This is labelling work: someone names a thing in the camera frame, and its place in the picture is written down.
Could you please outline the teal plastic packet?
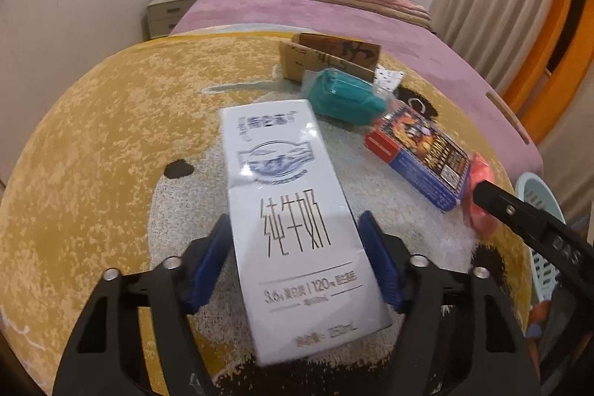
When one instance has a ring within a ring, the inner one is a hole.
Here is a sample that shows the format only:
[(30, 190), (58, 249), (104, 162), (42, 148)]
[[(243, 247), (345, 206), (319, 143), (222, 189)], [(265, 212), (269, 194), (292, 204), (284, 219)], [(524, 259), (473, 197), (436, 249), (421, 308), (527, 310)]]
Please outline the teal plastic packet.
[(394, 100), (390, 91), (333, 67), (306, 70), (301, 95), (317, 115), (360, 127), (376, 122)]

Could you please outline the colourful snack box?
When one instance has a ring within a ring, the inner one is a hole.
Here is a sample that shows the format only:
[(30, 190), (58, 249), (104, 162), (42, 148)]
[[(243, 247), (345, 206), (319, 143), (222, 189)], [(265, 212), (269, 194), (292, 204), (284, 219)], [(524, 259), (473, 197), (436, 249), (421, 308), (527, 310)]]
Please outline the colourful snack box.
[(413, 108), (403, 105), (376, 121), (365, 146), (437, 209), (449, 212), (464, 198), (470, 170), (467, 153)]

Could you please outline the pink plastic pouch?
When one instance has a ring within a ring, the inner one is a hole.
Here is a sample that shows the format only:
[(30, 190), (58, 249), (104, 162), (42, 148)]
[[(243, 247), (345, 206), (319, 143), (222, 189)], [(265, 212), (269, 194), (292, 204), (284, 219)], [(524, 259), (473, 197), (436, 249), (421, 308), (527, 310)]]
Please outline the pink plastic pouch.
[(475, 236), (482, 241), (488, 241), (498, 229), (499, 221), (484, 209), (488, 202), (488, 193), (480, 188), (482, 182), (494, 182), (493, 173), (488, 161), (475, 152), (470, 160), (468, 186), (462, 202), (462, 209), (465, 223), (474, 231)]

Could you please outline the bed with purple cover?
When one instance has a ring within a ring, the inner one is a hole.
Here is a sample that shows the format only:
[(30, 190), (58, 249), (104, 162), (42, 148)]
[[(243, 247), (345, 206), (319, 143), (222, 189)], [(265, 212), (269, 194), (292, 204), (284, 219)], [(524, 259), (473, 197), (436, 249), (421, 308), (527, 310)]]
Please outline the bed with purple cover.
[(455, 51), (429, 30), (371, 11), (314, 0), (198, 0), (172, 30), (180, 34), (235, 24), (276, 24), (356, 38), (382, 46), (454, 101), (495, 149), (509, 178), (544, 173), (543, 158), (502, 98)]

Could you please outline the beige nightstand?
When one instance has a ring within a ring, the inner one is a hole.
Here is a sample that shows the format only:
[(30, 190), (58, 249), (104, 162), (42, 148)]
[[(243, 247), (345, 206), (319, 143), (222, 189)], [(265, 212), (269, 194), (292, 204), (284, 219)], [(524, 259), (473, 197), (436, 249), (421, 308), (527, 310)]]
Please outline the beige nightstand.
[(168, 36), (196, 0), (152, 0), (147, 5), (151, 39)]

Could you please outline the white wardrobe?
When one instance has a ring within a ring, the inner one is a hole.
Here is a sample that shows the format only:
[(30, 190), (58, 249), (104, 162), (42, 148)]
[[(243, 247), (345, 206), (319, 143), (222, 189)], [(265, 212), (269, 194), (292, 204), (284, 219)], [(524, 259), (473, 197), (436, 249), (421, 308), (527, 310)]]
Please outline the white wardrobe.
[(72, 84), (145, 40), (151, 0), (1, 0), (1, 181)]

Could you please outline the brown cardboard piece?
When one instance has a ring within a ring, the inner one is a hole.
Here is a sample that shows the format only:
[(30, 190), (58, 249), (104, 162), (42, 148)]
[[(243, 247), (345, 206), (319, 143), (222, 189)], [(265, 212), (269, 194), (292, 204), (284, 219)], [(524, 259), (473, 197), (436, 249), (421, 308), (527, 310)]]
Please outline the brown cardboard piece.
[(320, 33), (295, 33), (279, 42), (282, 74), (301, 84), (306, 71), (336, 68), (363, 81), (373, 82), (382, 47), (358, 39)]

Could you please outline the white heart-patterned packet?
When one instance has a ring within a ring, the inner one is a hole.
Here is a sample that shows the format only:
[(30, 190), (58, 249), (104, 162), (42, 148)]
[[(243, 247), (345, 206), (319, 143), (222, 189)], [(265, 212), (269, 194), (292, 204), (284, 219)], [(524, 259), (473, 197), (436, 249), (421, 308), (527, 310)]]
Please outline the white heart-patterned packet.
[(398, 90), (404, 75), (403, 70), (392, 70), (378, 64), (375, 69), (373, 85), (381, 91), (394, 94)]

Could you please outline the white milk carton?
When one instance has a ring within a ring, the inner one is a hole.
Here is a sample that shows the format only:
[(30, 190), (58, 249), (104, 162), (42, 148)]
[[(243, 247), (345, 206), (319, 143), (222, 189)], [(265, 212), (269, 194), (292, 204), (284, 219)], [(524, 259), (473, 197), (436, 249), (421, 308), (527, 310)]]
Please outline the white milk carton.
[(386, 329), (391, 318), (308, 101), (221, 111), (236, 269), (262, 366)]

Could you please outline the orange curtain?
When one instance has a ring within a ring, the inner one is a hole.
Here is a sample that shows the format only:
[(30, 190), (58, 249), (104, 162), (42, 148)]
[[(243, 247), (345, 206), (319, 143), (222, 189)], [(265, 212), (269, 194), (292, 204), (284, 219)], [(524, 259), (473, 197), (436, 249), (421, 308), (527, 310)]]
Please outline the orange curtain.
[(505, 90), (505, 115), (538, 144), (575, 98), (593, 61), (593, 0), (552, 0), (541, 31)]

